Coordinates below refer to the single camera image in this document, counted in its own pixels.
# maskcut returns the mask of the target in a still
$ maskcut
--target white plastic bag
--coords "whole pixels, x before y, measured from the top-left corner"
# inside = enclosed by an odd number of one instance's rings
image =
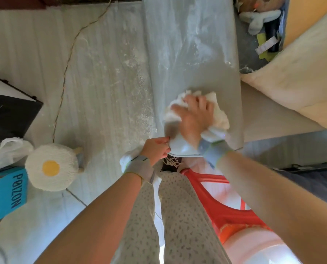
[[[0,145],[0,168],[7,167],[34,151],[30,142],[20,138],[7,138]]]

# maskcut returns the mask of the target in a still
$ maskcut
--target forearm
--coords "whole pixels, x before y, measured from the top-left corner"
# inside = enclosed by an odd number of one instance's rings
[[[35,263],[110,263],[141,182],[134,173],[124,174],[85,208]]]
[[[236,152],[217,168],[303,263],[327,263],[327,203]]]

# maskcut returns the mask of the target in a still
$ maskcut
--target shoelace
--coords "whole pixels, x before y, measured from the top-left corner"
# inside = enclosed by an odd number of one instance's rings
[[[166,165],[173,166],[175,168],[178,168],[179,165],[181,164],[177,157],[170,157],[170,158],[166,157],[163,159],[163,162]]]

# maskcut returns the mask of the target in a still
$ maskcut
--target pajama pants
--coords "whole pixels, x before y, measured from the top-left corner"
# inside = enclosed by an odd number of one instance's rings
[[[158,189],[165,227],[164,263],[230,264],[187,177],[180,173],[160,173]],[[159,264],[159,241],[153,217],[154,189],[145,183],[137,197],[113,264]]]

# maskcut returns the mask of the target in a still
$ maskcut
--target left hand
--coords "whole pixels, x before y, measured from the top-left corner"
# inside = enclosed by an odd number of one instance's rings
[[[140,155],[147,157],[153,166],[160,159],[167,157],[167,153],[171,151],[168,141],[169,137],[147,139]]]

